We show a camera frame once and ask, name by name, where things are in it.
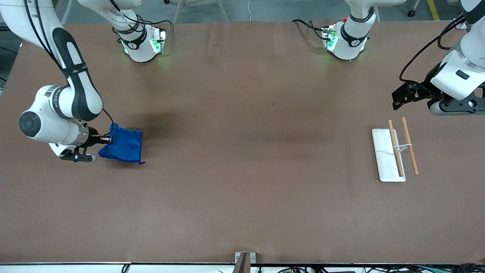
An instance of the white rectangular plate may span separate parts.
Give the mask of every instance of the white rectangular plate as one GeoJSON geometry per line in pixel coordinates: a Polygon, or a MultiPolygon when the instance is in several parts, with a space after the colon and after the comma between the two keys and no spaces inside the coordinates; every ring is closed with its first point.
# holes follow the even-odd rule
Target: white rectangular plate
{"type": "MultiPolygon", "coordinates": [[[[397,140],[397,132],[394,129],[394,135],[397,140]]],[[[389,129],[372,129],[372,140],[374,141],[375,159],[377,161],[377,170],[379,171],[379,180],[382,182],[405,182],[406,174],[400,177],[397,171],[396,159],[394,158],[394,151],[392,149],[391,135],[389,129]]],[[[401,167],[403,168],[403,158],[399,153],[401,159],[401,167]]]]}

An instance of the brown table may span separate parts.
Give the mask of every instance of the brown table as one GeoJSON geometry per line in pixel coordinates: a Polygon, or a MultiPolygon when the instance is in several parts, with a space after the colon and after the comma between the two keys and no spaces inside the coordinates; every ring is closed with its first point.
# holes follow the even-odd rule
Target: brown table
{"type": "MultiPolygon", "coordinates": [[[[177,25],[167,55],[144,64],[109,25],[66,26],[105,108],[143,130],[144,165],[61,161],[20,133],[37,89],[65,83],[24,43],[0,99],[1,261],[484,258],[485,119],[391,107],[401,68],[445,25],[376,23],[350,63],[294,23],[177,25]],[[402,136],[401,116],[420,175],[405,153],[407,182],[382,183],[371,129],[393,119],[402,136]]],[[[424,78],[443,53],[427,50],[407,77],[424,78]]],[[[104,132],[109,120],[89,124],[104,132]]]]}

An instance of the tiled floor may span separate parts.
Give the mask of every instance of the tiled floor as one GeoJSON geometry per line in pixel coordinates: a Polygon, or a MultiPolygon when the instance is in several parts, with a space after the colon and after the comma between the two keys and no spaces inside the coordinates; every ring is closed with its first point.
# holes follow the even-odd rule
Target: tiled floor
{"type": "MultiPolygon", "coordinates": [[[[101,16],[82,7],[76,0],[70,1],[71,6],[66,17],[67,24],[107,23],[101,16]]],[[[163,0],[145,0],[136,9],[136,13],[148,20],[173,20],[177,1],[171,0],[165,5],[163,0]]],[[[249,21],[247,0],[222,1],[230,21],[249,21]]],[[[432,20],[433,16],[428,5],[428,2],[432,1],[421,0],[414,17],[407,17],[407,12],[412,8],[414,0],[408,0],[398,6],[380,7],[379,14],[382,21],[432,20]]],[[[434,3],[441,20],[453,19],[458,14],[458,7],[448,5],[444,0],[434,0],[434,3]]],[[[349,8],[343,0],[251,0],[250,10],[253,21],[264,22],[291,21],[297,18],[317,22],[325,19],[340,19],[349,13],[349,8]]],[[[216,0],[204,0],[186,4],[178,23],[207,23],[222,20],[216,0]]],[[[18,51],[20,42],[20,38],[14,34],[0,32],[0,47],[18,51]]],[[[0,77],[8,79],[15,56],[9,51],[0,49],[0,77]]]]}

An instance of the yellow tape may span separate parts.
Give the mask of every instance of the yellow tape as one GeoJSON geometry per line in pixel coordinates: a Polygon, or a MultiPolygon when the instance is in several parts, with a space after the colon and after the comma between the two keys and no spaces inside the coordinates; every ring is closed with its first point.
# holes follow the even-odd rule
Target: yellow tape
{"type": "Polygon", "coordinates": [[[428,5],[431,15],[433,16],[433,20],[439,21],[438,10],[436,10],[435,2],[433,0],[428,0],[428,5]]]}

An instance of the wooden handle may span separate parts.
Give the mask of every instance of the wooden handle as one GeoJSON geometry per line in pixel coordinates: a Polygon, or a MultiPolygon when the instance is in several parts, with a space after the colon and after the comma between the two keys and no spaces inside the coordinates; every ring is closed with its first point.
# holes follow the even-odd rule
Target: wooden handle
{"type": "Polygon", "coordinates": [[[392,146],[394,150],[394,158],[396,159],[396,164],[397,164],[397,171],[399,173],[399,176],[404,176],[403,168],[401,166],[401,158],[399,157],[399,152],[397,150],[397,144],[396,144],[396,136],[394,135],[394,126],[392,126],[392,120],[388,120],[389,124],[389,132],[391,134],[391,141],[392,141],[392,146]]]}
{"type": "MultiPolygon", "coordinates": [[[[403,122],[404,136],[406,137],[406,144],[411,144],[411,138],[409,137],[409,131],[407,130],[406,118],[402,117],[401,121],[403,122]]],[[[409,157],[411,158],[411,165],[413,166],[414,175],[418,175],[419,174],[418,165],[416,164],[416,159],[414,158],[413,145],[408,145],[407,149],[409,150],[409,157]]]]}

